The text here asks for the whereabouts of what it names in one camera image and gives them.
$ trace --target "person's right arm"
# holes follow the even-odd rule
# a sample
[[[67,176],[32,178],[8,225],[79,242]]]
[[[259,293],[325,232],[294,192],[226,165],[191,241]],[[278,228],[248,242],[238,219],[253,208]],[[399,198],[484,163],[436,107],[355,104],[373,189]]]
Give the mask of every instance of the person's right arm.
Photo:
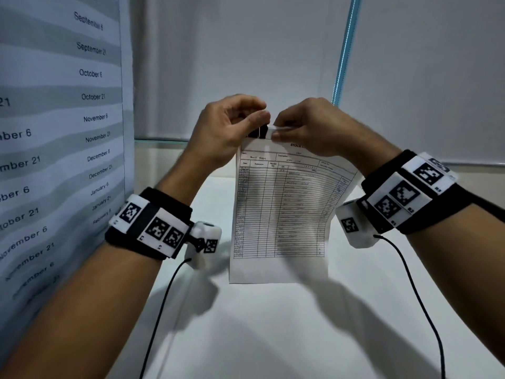
[[[401,153],[324,98],[287,108],[275,125],[294,128],[272,140],[345,157],[364,177]],[[407,239],[461,319],[505,364],[505,223],[472,204]]]

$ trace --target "hand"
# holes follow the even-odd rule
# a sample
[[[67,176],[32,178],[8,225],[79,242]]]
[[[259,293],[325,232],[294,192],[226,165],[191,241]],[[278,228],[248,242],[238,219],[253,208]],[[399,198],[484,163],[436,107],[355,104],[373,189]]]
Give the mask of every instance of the hand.
[[[260,98],[245,94],[207,104],[184,155],[191,156],[209,173],[226,165],[249,133],[270,122],[266,107]]]
[[[294,142],[323,157],[342,156],[364,176],[401,151],[325,98],[307,98],[279,113],[272,140]]]

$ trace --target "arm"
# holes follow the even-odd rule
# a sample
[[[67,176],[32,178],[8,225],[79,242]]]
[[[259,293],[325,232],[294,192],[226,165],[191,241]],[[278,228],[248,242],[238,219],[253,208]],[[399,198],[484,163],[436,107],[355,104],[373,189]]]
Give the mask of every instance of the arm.
[[[265,107],[260,99],[245,95],[207,105],[186,150],[157,188],[191,204],[208,175],[233,158],[242,139],[268,123]],[[142,312],[160,266],[161,261],[129,250],[100,247],[42,309],[0,378],[105,377]]]
[[[273,140],[322,156],[343,156],[366,177],[400,149],[323,98],[279,114]],[[505,223],[470,205],[407,237],[454,310],[505,364]]]

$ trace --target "person's left hand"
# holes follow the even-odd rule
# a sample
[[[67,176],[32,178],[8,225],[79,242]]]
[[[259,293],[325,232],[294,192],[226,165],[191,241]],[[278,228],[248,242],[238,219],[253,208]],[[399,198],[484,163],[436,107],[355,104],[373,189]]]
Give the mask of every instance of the person's left hand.
[[[183,157],[198,162],[208,174],[226,165],[249,133],[270,122],[266,107],[260,98],[245,94],[208,103],[200,113]]]

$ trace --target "person's right hand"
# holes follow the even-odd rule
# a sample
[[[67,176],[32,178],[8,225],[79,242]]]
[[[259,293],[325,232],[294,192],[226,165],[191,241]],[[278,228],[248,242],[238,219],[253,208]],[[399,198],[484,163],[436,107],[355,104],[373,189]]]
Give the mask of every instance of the person's right hand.
[[[325,98],[307,98],[279,113],[272,140],[294,142],[319,156],[342,156],[363,175],[396,157],[396,146],[358,122]]]

